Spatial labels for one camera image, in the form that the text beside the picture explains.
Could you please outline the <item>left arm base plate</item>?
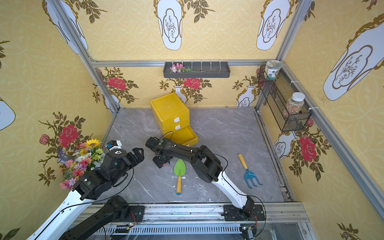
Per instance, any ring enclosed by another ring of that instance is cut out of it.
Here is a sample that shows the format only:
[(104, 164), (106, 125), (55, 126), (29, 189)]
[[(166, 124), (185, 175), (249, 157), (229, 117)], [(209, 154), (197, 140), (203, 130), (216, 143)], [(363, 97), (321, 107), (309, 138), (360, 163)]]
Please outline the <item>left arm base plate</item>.
[(135, 222), (139, 223), (143, 221), (145, 213), (145, 206), (128, 206), (123, 208), (123, 211), (121, 213), (121, 216), (119, 217), (119, 220), (122, 222)]

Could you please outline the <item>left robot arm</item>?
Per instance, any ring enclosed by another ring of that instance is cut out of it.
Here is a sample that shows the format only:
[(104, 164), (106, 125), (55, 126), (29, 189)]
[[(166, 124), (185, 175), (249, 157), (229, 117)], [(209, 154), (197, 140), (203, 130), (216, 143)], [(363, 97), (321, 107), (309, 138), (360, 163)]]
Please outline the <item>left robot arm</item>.
[(115, 194), (106, 198), (106, 207), (74, 228), (70, 226), (100, 196), (117, 186), (118, 181), (145, 159), (144, 149), (127, 152), (112, 147), (103, 162), (77, 180), (63, 203), (29, 237), (31, 240), (85, 240), (98, 229), (116, 219), (128, 216), (128, 203)]

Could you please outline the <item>yellow bottom drawer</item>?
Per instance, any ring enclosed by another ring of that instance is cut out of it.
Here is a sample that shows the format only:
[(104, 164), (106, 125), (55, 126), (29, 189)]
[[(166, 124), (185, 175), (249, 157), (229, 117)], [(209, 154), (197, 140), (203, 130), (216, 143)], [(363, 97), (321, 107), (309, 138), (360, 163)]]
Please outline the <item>yellow bottom drawer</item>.
[(187, 146), (187, 147), (196, 145), (199, 141), (199, 138), (197, 137), (197, 135), (195, 134), (195, 132), (192, 130), (190, 126), (187, 126), (180, 130), (169, 133), (166, 135), (166, 138), (170, 139), (171, 141), (177, 144)]

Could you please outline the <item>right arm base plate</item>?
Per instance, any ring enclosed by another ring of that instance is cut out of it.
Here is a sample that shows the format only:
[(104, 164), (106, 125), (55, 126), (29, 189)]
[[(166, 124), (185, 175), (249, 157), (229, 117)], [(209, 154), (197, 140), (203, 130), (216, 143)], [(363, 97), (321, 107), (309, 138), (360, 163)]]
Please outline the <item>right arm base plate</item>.
[(266, 220), (266, 212), (262, 205), (253, 205), (245, 210), (238, 209), (233, 205), (223, 206), (222, 216), (225, 221), (264, 221)]

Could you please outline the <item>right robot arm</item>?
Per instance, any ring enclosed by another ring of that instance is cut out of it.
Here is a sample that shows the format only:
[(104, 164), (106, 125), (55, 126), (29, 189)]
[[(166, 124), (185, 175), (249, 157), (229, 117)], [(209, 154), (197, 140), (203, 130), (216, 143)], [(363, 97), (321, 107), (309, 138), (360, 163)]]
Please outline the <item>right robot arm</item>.
[(208, 147), (187, 147), (170, 139), (161, 140), (156, 137), (148, 138), (146, 147), (155, 153), (153, 162), (158, 168), (162, 168), (173, 158), (186, 161), (191, 164), (200, 179), (219, 188), (238, 209), (239, 214), (248, 219), (254, 216), (254, 200), (229, 179), (220, 160)]

